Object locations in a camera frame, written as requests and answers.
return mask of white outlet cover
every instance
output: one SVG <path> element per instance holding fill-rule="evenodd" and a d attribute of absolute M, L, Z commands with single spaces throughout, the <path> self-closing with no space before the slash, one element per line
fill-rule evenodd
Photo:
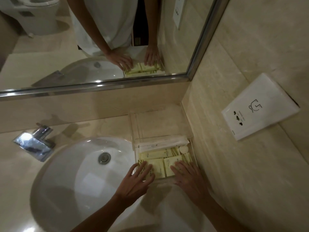
<path fill-rule="evenodd" d="M 174 13 L 173 13 L 173 20 L 176 24 L 177 29 L 179 29 L 181 15 L 183 12 L 184 3 L 186 0 L 176 0 L 175 7 L 174 7 Z"/>
<path fill-rule="evenodd" d="M 262 73 L 222 111 L 222 114 L 236 140 L 240 140 L 299 110 L 299 106 L 288 94 L 274 80 Z"/>

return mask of forearm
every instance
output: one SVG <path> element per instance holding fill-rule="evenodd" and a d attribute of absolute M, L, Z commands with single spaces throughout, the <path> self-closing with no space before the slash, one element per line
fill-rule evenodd
<path fill-rule="evenodd" d="M 121 201 L 113 196 L 106 205 L 96 211 L 71 232 L 106 232 L 125 208 Z"/>
<path fill-rule="evenodd" d="M 250 231 L 228 214 L 211 196 L 208 196 L 207 199 L 199 205 L 199 208 L 218 232 Z"/>
<path fill-rule="evenodd" d="M 148 22 L 149 44 L 157 44 L 158 0 L 144 0 Z"/>
<path fill-rule="evenodd" d="M 109 54 L 111 49 L 107 45 L 97 25 L 95 24 L 95 21 L 93 20 L 91 14 L 87 10 L 84 0 L 67 0 L 67 1 L 75 17 L 83 26 L 87 34 L 91 37 L 91 39 L 97 44 L 99 49 L 102 50 L 102 52 L 105 55 Z"/>

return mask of faucet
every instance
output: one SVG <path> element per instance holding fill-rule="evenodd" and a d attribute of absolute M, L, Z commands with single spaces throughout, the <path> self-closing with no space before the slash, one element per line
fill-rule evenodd
<path fill-rule="evenodd" d="M 52 128 L 37 123 L 39 126 L 32 134 L 22 132 L 17 136 L 13 142 L 26 150 L 37 160 L 44 162 L 52 154 L 55 143 L 51 140 L 45 139 L 48 134 L 52 132 Z"/>

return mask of mirror frame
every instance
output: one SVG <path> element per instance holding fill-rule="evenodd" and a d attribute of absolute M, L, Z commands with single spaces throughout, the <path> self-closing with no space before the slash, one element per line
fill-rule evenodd
<path fill-rule="evenodd" d="M 65 85 L 20 90 L 8 89 L 0 92 L 0 101 L 192 81 L 228 2 L 229 0 L 213 1 L 201 35 L 189 62 L 189 66 L 187 67 L 187 71 L 184 73 L 175 73 L 165 76 L 145 76 L 130 79 L 121 78 L 116 80 L 79 85 Z"/>

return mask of toilet bowl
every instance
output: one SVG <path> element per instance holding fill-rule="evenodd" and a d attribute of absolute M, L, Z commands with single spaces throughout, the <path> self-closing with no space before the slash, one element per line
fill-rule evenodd
<path fill-rule="evenodd" d="M 0 11 L 16 19 L 30 35 L 58 32 L 59 0 L 0 0 Z"/>

